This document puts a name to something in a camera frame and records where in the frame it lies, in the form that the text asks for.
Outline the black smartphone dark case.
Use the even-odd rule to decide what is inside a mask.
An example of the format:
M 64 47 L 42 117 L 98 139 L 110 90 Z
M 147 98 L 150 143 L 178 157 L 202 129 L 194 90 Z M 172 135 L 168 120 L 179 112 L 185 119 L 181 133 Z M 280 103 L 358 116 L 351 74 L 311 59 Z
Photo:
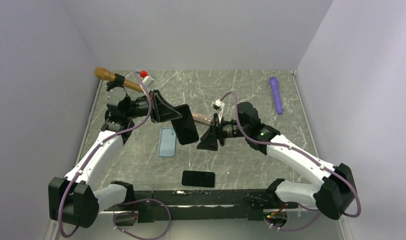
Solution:
M 182 114 L 182 117 L 171 121 L 179 143 L 188 145 L 198 142 L 199 134 L 189 105 L 182 104 L 175 106 L 174 109 Z

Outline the light blue phone case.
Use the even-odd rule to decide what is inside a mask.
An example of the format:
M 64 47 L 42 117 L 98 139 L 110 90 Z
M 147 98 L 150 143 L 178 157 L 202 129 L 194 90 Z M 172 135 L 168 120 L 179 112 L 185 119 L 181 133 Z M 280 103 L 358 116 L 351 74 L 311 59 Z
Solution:
M 159 136 L 158 155 L 173 157 L 176 149 L 176 132 L 173 127 L 163 127 Z

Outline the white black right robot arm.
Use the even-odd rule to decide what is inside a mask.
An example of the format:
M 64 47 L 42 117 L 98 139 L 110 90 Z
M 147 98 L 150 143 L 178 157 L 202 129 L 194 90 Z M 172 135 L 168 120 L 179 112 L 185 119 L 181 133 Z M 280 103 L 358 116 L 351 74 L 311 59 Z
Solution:
M 333 165 L 293 144 L 277 129 L 262 123 L 251 103 L 239 103 L 238 117 L 230 121 L 223 119 L 222 101 L 213 102 L 212 108 L 218 113 L 213 115 L 197 149 L 217 151 L 226 139 L 243 137 L 252 149 L 280 160 L 309 180 L 309 183 L 282 178 L 273 181 L 266 190 L 266 200 L 271 207 L 293 202 L 338 220 L 346 215 L 353 201 L 360 202 L 352 171 L 347 165 Z

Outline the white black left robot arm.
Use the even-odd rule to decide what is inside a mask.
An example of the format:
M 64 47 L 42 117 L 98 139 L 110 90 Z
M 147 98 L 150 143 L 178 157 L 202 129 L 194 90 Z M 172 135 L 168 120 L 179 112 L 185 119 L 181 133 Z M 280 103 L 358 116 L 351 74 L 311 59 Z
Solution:
M 132 100 L 123 87 L 114 87 L 107 98 L 105 123 L 97 140 L 71 171 L 63 178 L 54 177 L 48 185 L 49 216 L 59 224 L 88 228 L 100 212 L 112 206 L 130 209 L 136 200 L 132 184 L 114 181 L 97 191 L 91 185 L 125 145 L 132 130 L 143 124 L 134 124 L 134 118 L 163 123 L 184 116 L 180 107 L 169 104 L 158 90 Z

